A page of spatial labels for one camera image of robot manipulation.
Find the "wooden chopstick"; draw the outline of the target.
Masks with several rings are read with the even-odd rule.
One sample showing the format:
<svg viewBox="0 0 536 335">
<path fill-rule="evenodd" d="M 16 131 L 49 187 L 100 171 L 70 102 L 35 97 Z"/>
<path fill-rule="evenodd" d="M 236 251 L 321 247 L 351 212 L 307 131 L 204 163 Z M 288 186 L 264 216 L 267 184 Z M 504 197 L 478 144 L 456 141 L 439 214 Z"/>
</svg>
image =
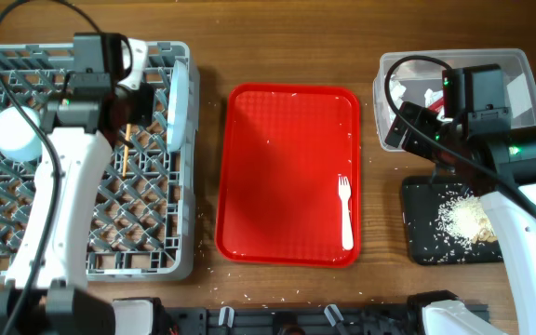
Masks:
<svg viewBox="0 0 536 335">
<path fill-rule="evenodd" d="M 122 166 L 122 178 L 125 178 L 127 175 L 127 161 L 129 158 L 129 149 L 131 145 L 130 136 L 131 136 L 132 125 L 127 124 L 125 132 L 125 144 L 124 144 L 124 154 L 123 154 L 123 166 Z"/>
</svg>

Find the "rice and nut scraps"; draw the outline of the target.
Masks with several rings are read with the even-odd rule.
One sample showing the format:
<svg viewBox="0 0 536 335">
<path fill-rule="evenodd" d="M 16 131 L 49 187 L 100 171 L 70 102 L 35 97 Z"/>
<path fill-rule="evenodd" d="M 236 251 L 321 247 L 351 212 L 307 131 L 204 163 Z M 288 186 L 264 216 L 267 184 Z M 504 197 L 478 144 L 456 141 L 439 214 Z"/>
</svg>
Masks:
<svg viewBox="0 0 536 335">
<path fill-rule="evenodd" d="M 446 196 L 435 223 L 444 238 L 452 238 L 465 249 L 498 240 L 480 199 L 472 195 Z"/>
</svg>

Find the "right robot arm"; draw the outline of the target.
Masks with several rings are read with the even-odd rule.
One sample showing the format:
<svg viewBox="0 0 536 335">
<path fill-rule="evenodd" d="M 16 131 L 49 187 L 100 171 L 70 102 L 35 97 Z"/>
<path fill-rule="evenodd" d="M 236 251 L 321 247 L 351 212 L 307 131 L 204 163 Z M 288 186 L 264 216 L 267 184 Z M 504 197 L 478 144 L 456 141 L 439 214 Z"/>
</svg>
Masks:
<svg viewBox="0 0 536 335">
<path fill-rule="evenodd" d="M 481 200 L 498 237 L 518 328 L 536 334 L 536 127 L 512 127 L 497 64 L 453 68 L 439 59 L 445 118 L 396 104 L 386 143 L 461 176 Z"/>
</svg>

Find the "light green bowl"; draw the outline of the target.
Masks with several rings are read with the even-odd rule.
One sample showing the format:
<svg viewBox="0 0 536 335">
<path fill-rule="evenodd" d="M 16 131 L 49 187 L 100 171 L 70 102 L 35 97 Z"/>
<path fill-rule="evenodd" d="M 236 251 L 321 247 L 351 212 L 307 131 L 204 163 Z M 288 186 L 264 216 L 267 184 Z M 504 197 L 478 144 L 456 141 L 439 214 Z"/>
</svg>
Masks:
<svg viewBox="0 0 536 335">
<path fill-rule="evenodd" d="M 0 153 L 17 162 L 33 161 L 42 154 L 42 142 L 15 107 L 0 112 Z"/>
</svg>

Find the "white plastic fork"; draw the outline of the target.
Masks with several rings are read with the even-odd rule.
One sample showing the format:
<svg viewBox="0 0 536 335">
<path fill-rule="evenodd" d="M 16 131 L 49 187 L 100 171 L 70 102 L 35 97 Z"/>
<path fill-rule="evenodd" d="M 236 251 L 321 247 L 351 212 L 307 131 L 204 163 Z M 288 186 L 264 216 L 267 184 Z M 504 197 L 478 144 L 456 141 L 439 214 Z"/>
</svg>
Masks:
<svg viewBox="0 0 536 335">
<path fill-rule="evenodd" d="M 353 228 L 349 211 L 349 200 L 351 197 L 351 184 L 346 176 L 338 179 L 338 195 L 342 208 L 342 248 L 351 250 L 354 247 Z"/>
</svg>

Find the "white round plate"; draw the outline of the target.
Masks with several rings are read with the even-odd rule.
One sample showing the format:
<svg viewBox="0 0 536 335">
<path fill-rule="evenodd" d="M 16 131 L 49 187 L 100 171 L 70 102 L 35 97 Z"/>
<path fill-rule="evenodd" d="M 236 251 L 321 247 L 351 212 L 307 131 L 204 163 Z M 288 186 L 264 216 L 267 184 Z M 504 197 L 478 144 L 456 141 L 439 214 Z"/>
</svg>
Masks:
<svg viewBox="0 0 536 335">
<path fill-rule="evenodd" d="M 167 150 L 178 151 L 185 138 L 189 101 L 189 75 L 184 63 L 176 61 L 173 67 L 167 107 Z"/>
</svg>

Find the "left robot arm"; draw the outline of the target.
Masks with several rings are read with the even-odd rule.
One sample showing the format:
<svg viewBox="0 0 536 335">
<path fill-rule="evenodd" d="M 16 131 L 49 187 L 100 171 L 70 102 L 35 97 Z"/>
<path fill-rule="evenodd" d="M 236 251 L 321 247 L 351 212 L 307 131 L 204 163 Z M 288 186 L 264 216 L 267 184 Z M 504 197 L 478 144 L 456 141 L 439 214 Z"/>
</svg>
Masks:
<svg viewBox="0 0 536 335">
<path fill-rule="evenodd" d="M 149 125 L 149 48 L 120 33 L 79 33 L 74 68 L 41 111 L 0 113 L 0 152 L 37 159 L 26 231 L 0 289 L 0 334 L 117 334 L 123 305 L 87 290 L 89 225 L 120 130 Z"/>
</svg>

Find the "red snack wrapper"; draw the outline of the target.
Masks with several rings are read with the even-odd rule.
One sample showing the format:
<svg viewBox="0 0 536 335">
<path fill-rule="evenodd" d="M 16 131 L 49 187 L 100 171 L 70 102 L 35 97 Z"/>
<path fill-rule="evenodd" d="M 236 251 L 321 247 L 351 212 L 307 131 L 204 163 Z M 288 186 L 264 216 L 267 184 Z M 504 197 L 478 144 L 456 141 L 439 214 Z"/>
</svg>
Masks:
<svg viewBox="0 0 536 335">
<path fill-rule="evenodd" d="M 435 112 L 436 114 L 440 114 L 444 110 L 444 103 L 435 103 L 430 106 L 428 106 L 428 109 Z"/>
</svg>

